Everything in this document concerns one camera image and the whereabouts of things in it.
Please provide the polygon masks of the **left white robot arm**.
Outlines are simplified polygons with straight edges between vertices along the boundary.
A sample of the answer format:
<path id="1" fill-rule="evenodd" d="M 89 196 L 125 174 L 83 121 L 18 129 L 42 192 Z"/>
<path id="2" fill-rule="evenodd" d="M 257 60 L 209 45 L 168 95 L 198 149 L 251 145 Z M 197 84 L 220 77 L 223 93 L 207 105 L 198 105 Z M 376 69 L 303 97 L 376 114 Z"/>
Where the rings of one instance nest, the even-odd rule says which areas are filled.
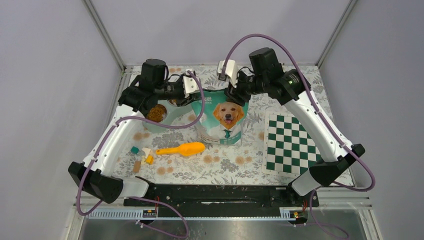
<path id="1" fill-rule="evenodd" d="M 154 202 L 155 192 L 146 181 L 118 178 L 113 172 L 134 127 L 152 122 L 146 117 L 159 101 L 173 100 L 180 107 L 199 100 L 200 81 L 192 70 L 175 81 L 169 81 L 168 70 L 163 60 L 146 60 L 140 74 L 122 91 L 115 113 L 93 150 L 81 162 L 70 164 L 68 173 L 78 185 L 78 198 L 86 192 L 107 204 L 134 196 L 144 206 Z"/>

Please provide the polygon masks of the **orange plastic scoop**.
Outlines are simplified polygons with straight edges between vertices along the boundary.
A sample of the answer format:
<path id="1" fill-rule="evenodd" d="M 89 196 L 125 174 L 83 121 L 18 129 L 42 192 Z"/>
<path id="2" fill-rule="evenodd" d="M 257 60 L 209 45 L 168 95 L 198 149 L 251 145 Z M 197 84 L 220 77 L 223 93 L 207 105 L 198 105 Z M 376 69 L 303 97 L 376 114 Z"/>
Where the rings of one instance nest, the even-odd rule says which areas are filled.
<path id="1" fill-rule="evenodd" d="M 205 145 L 201 142 L 189 142 L 183 143 L 178 147 L 157 149 L 155 153 L 157 155 L 180 154 L 181 156 L 189 157 L 202 153 L 205 149 Z"/>

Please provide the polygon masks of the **green dog food bag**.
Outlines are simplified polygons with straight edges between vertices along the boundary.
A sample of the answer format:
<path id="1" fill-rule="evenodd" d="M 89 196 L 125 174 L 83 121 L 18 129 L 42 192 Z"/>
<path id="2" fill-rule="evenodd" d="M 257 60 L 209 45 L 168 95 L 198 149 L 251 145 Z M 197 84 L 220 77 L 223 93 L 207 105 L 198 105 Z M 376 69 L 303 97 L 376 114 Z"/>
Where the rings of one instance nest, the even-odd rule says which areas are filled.
<path id="1" fill-rule="evenodd" d="M 190 105 L 196 116 L 203 114 L 195 124 L 198 139 L 208 144 L 240 145 L 243 125 L 248 112 L 248 104 L 240 106 L 227 100 L 224 90 L 204 90 L 202 101 Z"/>

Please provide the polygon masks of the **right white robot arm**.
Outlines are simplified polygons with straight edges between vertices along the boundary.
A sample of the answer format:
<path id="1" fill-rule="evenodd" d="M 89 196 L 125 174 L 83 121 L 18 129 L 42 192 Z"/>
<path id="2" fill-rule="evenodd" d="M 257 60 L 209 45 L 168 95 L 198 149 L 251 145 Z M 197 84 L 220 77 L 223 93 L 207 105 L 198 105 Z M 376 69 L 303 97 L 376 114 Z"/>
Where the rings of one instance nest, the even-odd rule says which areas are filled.
<path id="1" fill-rule="evenodd" d="M 267 94 L 284 106 L 305 128 L 317 146 L 321 158 L 289 183 L 287 201 L 301 205 L 307 194 L 327 187 L 365 153 L 362 144 L 348 140 L 318 104 L 310 84 L 297 69 L 284 71 L 275 51 L 264 47 L 249 54 L 252 75 L 243 75 L 233 60 L 218 63 L 219 80 L 229 80 L 228 99 L 244 106 L 252 95 Z"/>

